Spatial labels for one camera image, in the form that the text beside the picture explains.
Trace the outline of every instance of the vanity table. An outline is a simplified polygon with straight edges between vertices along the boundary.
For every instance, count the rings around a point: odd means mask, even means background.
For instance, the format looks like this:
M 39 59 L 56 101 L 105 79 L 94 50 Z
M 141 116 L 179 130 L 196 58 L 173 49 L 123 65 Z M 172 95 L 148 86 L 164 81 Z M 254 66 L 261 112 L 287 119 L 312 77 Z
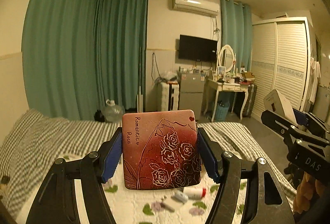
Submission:
M 213 108 L 213 112 L 212 112 L 211 122 L 214 121 L 214 116 L 216 114 L 217 100 L 218 100 L 219 92 L 235 92 L 235 97 L 234 97 L 233 106 L 231 108 L 231 112 L 233 112 L 233 109 L 235 107 L 237 92 L 244 92 L 245 93 L 244 102 L 243 102 L 242 108 L 240 110 L 240 119 L 243 119 L 243 116 L 242 116 L 243 109 L 245 107 L 246 101 L 248 100 L 248 96 L 249 96 L 249 94 L 248 94 L 248 85 L 241 85 L 239 83 L 220 83 L 220 82 L 214 81 L 212 79 L 208 79 L 207 80 L 207 89 L 206 89 L 206 108 L 204 110 L 204 115 L 206 114 L 208 106 L 209 106 L 210 88 L 215 89 L 217 91 L 216 99 L 215 99 L 215 102 L 214 102 L 214 108 Z

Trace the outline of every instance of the striped blanket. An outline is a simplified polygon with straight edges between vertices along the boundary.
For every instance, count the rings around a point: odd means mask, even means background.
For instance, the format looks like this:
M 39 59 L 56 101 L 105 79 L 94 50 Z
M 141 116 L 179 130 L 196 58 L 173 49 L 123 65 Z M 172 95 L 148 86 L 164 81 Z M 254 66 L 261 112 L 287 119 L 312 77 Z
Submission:
M 0 149 L 0 177 L 10 177 L 3 203 L 16 218 L 32 190 L 38 186 L 52 163 L 59 156 L 85 156 L 98 150 L 111 138 L 121 123 L 69 121 L 64 118 L 44 117 L 36 110 L 27 111 L 14 125 Z M 204 127 L 211 140 L 223 149 L 238 152 L 243 159 L 266 158 L 278 177 L 289 203 L 295 190 L 240 123 L 207 123 Z

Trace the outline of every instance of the white wall-mounted air conditioner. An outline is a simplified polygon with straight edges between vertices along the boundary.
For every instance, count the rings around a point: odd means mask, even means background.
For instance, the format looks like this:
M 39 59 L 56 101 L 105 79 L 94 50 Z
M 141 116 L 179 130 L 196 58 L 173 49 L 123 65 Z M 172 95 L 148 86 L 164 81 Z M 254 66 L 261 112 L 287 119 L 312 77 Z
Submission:
M 207 0 L 173 0 L 173 9 L 216 16 L 219 14 L 220 5 Z

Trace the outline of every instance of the blue basket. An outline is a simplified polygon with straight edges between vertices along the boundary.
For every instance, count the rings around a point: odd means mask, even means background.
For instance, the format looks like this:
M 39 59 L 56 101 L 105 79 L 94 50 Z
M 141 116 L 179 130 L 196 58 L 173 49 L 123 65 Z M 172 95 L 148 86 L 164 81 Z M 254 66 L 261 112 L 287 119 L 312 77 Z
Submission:
M 229 109 L 228 101 L 225 103 L 224 107 L 221 107 L 219 104 L 217 104 L 216 114 L 214 115 L 214 119 L 218 122 L 224 122 L 226 120 L 228 109 Z

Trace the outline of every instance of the sliding wardrobe door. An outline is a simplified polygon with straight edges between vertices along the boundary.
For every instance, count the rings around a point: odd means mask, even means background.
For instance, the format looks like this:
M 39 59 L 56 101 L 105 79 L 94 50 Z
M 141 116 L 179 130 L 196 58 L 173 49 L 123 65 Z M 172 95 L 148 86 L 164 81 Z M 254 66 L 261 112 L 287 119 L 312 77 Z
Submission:
M 307 38 L 304 21 L 277 22 L 278 55 L 274 88 L 293 108 L 300 109 L 307 70 Z
M 257 94 L 252 114 L 260 117 L 265 110 L 264 97 L 272 90 L 276 55 L 275 23 L 253 26 L 252 65 Z

